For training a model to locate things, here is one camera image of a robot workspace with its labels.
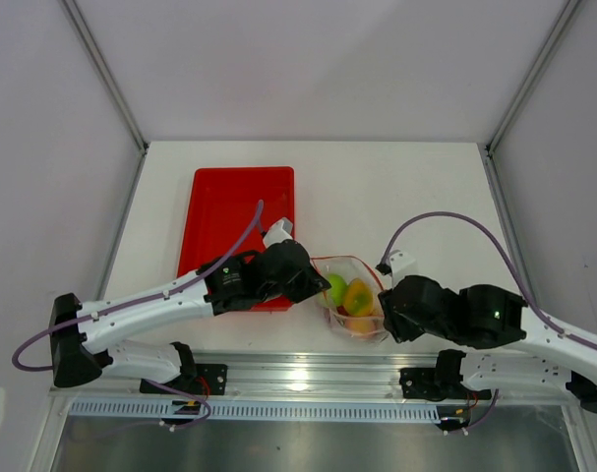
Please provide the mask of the pink peach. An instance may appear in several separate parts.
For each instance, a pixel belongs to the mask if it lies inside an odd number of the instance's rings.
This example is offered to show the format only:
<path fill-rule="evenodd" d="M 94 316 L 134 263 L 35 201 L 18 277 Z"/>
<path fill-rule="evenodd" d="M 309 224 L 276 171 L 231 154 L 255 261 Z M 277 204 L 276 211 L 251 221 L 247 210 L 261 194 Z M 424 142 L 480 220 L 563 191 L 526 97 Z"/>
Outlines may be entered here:
<path fill-rule="evenodd" d="M 375 322 L 370 318 L 350 317 L 344 325 L 354 335 L 358 336 L 369 336 L 376 331 Z"/>

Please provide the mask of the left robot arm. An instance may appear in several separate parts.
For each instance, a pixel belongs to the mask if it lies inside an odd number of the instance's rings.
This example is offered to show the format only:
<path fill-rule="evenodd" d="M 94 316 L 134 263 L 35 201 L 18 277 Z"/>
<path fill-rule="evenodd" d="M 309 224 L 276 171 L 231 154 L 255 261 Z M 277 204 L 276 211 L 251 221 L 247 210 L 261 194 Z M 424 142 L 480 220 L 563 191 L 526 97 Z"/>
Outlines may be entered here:
<path fill-rule="evenodd" d="M 190 348 L 133 341 L 133 336 L 188 319 L 246 312 L 277 298 L 301 303 L 329 290 L 305 248 L 292 239 L 263 251 L 217 258 L 171 283 L 113 301 L 54 300 L 49 326 L 53 383 L 77 387 L 100 377 L 166 384 L 177 393 L 196 383 Z"/>

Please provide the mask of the red plastic tray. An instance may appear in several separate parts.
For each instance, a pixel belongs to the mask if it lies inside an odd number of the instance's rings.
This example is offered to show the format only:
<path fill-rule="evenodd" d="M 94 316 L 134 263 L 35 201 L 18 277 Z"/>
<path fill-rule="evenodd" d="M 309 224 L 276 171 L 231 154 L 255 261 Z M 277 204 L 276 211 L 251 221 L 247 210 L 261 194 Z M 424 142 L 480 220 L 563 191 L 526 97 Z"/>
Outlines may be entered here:
<path fill-rule="evenodd" d="M 292 302 L 294 230 L 279 244 L 264 238 L 278 223 L 294 222 L 294 171 L 288 166 L 203 168 L 196 171 L 184 230 L 178 275 L 201 306 L 228 312 L 284 312 Z"/>

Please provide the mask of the clear zip top bag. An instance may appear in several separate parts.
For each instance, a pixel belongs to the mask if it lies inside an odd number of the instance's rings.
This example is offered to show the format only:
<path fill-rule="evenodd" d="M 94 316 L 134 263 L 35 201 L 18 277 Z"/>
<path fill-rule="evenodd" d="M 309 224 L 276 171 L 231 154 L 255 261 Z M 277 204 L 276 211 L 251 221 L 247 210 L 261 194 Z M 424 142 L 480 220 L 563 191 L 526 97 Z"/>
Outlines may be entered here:
<path fill-rule="evenodd" d="M 378 295 L 384 287 L 376 272 L 355 256 L 315 257 L 312 263 L 330 285 L 316 297 L 330 330 L 354 341 L 383 342 L 388 333 Z"/>

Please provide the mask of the green apple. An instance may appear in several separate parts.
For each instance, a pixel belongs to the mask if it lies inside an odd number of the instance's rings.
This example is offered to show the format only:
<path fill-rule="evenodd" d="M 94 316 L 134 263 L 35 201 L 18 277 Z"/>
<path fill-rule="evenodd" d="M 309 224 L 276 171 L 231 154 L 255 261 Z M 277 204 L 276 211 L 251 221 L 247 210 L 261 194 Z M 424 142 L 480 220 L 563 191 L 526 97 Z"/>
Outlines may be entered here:
<path fill-rule="evenodd" d="M 322 307 L 336 309 L 343 304 L 348 285 L 345 279 L 337 273 L 329 273 L 326 280 L 330 284 L 330 289 L 320 293 L 317 302 Z"/>

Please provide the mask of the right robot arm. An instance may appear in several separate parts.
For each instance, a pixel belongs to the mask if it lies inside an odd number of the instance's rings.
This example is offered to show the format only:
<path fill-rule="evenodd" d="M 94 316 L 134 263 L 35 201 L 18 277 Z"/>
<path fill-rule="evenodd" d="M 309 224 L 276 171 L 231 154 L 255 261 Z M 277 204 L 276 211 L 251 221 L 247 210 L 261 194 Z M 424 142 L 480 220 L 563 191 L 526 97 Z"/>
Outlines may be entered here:
<path fill-rule="evenodd" d="M 432 368 L 401 370 L 404 397 L 441 402 L 548 390 L 597 414 L 597 335 L 538 316 L 523 297 L 493 285 L 453 292 L 407 275 L 378 299 L 396 342 L 433 335 L 455 345 Z"/>

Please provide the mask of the yellow green mango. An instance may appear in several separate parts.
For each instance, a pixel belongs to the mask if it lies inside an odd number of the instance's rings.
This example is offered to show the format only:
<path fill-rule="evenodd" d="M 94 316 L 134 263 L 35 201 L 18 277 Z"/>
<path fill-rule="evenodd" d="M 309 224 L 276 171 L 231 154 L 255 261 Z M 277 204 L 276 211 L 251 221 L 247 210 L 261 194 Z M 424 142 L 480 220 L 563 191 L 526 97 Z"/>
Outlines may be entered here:
<path fill-rule="evenodd" d="M 349 284 L 342 304 L 351 317 L 368 317 L 374 310 L 373 292 L 362 279 L 355 278 Z"/>

